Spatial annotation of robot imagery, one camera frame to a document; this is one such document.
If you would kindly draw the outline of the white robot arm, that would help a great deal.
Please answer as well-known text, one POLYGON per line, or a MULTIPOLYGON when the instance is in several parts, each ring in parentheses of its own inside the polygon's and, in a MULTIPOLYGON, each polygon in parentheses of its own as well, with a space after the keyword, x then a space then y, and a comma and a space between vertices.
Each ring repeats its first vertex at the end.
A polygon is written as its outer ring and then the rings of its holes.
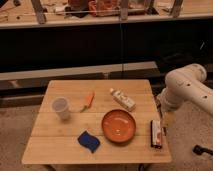
POLYGON ((168 72, 166 87, 157 96, 162 110, 175 111, 190 101, 213 117, 213 89, 204 84, 206 78, 206 69, 196 63, 168 72))

